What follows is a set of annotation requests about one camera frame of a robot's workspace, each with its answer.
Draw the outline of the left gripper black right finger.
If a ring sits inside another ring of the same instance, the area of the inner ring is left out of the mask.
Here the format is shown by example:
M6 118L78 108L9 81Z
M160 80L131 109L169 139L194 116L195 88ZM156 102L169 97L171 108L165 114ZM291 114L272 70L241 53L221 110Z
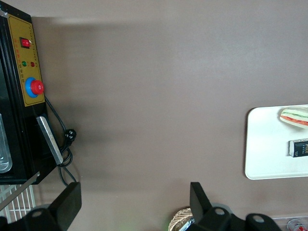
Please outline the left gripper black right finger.
M276 222L264 215L251 213L240 219L222 206L212 206L199 182L190 184L190 209L195 223L191 231L280 231Z

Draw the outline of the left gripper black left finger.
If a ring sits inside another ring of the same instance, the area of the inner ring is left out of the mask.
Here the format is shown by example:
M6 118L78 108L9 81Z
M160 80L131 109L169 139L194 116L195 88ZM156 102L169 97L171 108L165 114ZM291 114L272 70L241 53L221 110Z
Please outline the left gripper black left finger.
M18 221L0 218L2 231L66 231L81 209L81 184L70 183L47 207L37 208Z

